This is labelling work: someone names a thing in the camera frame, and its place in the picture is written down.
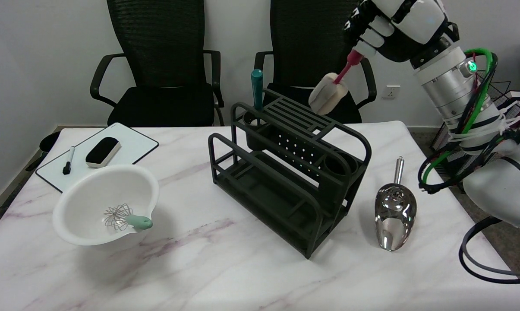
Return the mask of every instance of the marble table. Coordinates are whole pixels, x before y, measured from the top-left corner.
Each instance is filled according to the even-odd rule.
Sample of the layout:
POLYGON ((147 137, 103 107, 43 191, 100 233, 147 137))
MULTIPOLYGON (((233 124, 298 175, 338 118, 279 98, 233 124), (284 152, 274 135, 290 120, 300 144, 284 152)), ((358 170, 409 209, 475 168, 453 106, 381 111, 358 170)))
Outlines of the marble table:
MULTIPOLYGON (((125 251, 61 240, 51 226, 60 193, 33 175, 0 221, 0 311, 520 310, 520 285, 480 281, 459 264, 473 222, 450 191, 418 189, 424 156, 404 124, 351 127, 370 141, 372 162, 349 215, 310 260, 212 183, 207 138, 229 128, 138 129, 161 144, 138 163, 161 195, 151 232, 125 251), (410 240, 390 253, 376 242, 374 199, 398 156, 419 209, 410 240)), ((47 159, 97 131, 63 130, 47 159)), ((364 155, 342 132, 327 140, 364 155)), ((507 269, 483 235, 470 249, 507 269)))

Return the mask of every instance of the teal handle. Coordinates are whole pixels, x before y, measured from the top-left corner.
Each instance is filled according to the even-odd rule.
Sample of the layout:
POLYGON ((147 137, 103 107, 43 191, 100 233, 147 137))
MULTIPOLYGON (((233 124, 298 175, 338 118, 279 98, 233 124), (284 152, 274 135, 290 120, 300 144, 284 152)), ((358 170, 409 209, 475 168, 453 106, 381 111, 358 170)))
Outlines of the teal handle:
POLYGON ((153 227, 153 221, 145 216, 129 215, 126 217, 126 222, 138 230, 147 230, 153 227))
POLYGON ((254 96, 254 109, 264 110, 262 89, 264 88, 264 73, 260 69, 252 71, 252 94, 254 96))

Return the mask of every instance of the power outlet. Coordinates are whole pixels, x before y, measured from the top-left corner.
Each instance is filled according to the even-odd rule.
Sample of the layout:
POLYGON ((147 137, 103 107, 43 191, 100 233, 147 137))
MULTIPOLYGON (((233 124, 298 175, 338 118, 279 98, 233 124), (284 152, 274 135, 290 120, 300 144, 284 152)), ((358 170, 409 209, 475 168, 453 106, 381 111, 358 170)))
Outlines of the power outlet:
POLYGON ((382 95, 382 98, 393 100, 396 97, 398 97, 398 94, 400 93, 400 85, 387 85, 384 89, 384 94, 382 95))

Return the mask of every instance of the chair seat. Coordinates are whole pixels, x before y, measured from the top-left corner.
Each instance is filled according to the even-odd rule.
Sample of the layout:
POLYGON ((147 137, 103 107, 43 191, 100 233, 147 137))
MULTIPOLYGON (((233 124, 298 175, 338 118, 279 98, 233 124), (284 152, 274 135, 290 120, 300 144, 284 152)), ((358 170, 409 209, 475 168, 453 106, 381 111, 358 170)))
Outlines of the chair seat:
MULTIPOLYGON (((281 95, 285 95, 300 104, 309 106, 308 99, 309 95, 312 93, 311 89, 300 89, 299 87, 286 86, 278 83, 270 83, 268 89, 281 95)), ((265 96, 264 106, 274 100, 275 98, 272 98, 271 96, 265 96)), ((362 122, 362 115, 360 114, 350 93, 341 99, 336 108, 327 116, 333 120, 341 122, 342 124, 356 124, 362 122)))
POLYGON ((108 118, 108 125, 116 122, 128 127, 212 126, 212 86, 131 87, 108 118))

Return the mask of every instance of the mesh chair back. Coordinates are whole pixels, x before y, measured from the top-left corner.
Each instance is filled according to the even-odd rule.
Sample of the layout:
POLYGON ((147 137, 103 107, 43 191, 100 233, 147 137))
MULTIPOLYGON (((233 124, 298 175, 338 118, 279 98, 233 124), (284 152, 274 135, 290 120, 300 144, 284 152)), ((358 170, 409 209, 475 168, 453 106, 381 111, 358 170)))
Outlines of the mesh chair back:
POLYGON ((137 86, 206 83, 203 0, 107 0, 137 86))
POLYGON ((340 72, 345 49, 343 28, 357 0, 271 0, 274 82, 314 87, 323 76, 340 72))

